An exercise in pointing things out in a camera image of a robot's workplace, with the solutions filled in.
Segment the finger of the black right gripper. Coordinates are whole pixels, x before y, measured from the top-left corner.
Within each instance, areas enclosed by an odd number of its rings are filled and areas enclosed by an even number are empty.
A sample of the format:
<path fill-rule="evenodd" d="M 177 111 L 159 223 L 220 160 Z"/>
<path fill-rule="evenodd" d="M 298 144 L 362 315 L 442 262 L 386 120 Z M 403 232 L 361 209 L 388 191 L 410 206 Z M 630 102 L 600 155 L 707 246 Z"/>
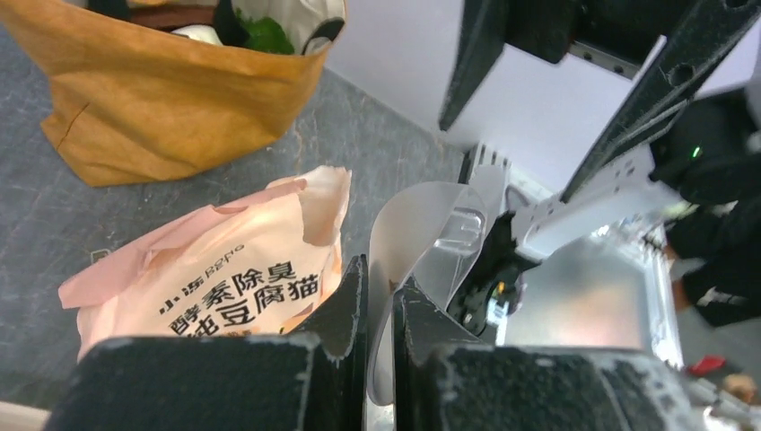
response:
<path fill-rule="evenodd" d="M 566 185 L 568 203 L 608 162 L 666 131 L 760 16 L 758 1 L 695 1 Z"/>
<path fill-rule="evenodd" d="M 450 130 L 501 56 L 509 9 L 505 0 L 463 2 L 457 55 L 438 119 L 440 130 Z"/>

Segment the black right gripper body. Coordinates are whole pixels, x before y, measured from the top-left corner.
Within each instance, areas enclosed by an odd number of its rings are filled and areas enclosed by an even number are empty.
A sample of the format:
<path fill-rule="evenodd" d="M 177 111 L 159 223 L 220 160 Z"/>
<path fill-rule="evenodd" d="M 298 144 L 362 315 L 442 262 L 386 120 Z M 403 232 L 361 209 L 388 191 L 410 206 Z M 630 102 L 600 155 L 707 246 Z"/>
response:
<path fill-rule="evenodd" d="M 548 63 L 567 55 L 632 80 L 693 1 L 508 1 L 506 43 Z"/>

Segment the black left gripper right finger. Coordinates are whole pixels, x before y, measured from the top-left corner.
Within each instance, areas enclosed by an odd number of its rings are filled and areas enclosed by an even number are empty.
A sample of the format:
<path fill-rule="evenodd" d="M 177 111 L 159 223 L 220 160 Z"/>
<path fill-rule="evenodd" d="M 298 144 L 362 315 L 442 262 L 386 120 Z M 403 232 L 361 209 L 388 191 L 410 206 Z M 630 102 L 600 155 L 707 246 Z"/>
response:
<path fill-rule="evenodd" d="M 496 347 L 414 280 L 392 297 L 398 430 L 701 430 L 655 356 L 598 347 Z"/>

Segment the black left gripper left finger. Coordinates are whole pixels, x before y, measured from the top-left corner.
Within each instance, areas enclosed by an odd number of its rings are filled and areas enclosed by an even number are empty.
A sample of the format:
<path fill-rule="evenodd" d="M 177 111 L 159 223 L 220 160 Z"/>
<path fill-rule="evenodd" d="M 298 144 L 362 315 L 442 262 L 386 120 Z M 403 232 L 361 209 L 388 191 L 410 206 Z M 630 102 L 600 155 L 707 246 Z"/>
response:
<path fill-rule="evenodd" d="M 48 430 L 360 430 L 368 264 L 284 335 L 132 337 L 94 346 Z"/>

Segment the pink cat litter bag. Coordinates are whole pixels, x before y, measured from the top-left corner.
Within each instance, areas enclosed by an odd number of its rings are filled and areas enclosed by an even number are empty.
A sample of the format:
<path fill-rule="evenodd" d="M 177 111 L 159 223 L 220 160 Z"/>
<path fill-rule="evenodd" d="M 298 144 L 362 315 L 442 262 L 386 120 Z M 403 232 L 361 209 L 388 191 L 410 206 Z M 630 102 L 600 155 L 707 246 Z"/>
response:
<path fill-rule="evenodd" d="M 320 166 L 132 241 L 71 277 L 82 353 L 105 339 L 282 334 L 335 293 L 352 174 Z"/>

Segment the clear plastic scoop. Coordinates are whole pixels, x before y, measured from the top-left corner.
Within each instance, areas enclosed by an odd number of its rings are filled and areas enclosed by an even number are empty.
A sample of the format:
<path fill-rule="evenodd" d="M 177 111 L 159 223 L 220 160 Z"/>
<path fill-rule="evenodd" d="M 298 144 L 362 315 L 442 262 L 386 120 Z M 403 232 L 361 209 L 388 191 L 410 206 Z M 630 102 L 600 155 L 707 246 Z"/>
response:
<path fill-rule="evenodd" d="M 393 294 L 414 279 L 445 310 L 474 266 L 491 219 L 474 188 L 443 181 L 404 189 L 379 212 L 369 249 L 367 393 L 374 404 L 388 406 L 394 400 Z"/>

